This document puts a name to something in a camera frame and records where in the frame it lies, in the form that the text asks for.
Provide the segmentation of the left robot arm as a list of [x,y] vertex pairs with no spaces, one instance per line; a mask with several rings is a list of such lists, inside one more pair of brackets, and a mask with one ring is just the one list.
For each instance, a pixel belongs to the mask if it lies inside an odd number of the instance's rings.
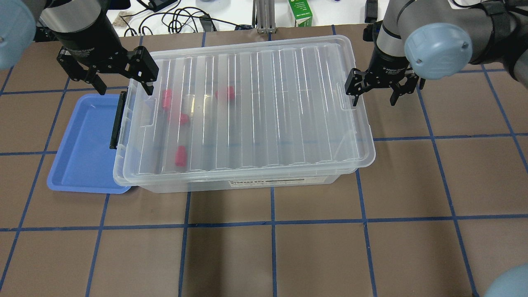
[[99,0],[2,0],[1,69],[15,66],[33,42],[39,20],[62,43],[58,63],[74,81],[107,90],[100,74],[119,74],[141,84],[148,95],[159,68],[144,46],[125,49]]

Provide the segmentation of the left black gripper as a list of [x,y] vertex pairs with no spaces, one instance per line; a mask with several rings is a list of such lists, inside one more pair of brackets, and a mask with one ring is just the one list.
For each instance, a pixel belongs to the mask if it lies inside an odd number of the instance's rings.
[[91,83],[98,94],[106,94],[107,85],[99,74],[119,74],[138,81],[148,96],[153,95],[159,67],[144,46],[126,50],[109,21],[59,29],[57,38],[62,43],[57,60],[70,79]]

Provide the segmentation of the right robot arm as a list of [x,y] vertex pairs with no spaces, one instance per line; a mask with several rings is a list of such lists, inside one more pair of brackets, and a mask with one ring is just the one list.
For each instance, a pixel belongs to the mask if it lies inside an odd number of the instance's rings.
[[[522,133],[507,112],[507,94],[527,105],[520,85],[527,84],[527,2],[490,0],[456,8],[448,0],[391,0],[384,19],[351,34],[356,65],[354,87],[366,99],[393,90],[396,100],[410,100],[420,119],[393,123],[370,120],[377,159],[362,170],[361,192],[367,208],[366,229],[375,260],[396,256],[375,268],[377,293],[417,293],[417,281],[434,274],[447,284],[442,296],[479,289],[477,256],[470,224],[527,224],[527,154]],[[467,64],[499,62],[513,81],[500,92],[494,74],[483,69],[464,73]]]

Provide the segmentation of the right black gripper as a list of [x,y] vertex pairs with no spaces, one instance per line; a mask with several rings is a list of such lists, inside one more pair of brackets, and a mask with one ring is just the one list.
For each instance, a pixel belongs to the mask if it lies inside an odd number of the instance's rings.
[[425,79],[419,77],[406,57],[390,56],[376,45],[366,71],[351,69],[345,82],[345,94],[353,96],[353,107],[359,97],[373,89],[392,89],[390,105],[395,106],[400,96],[422,90]]

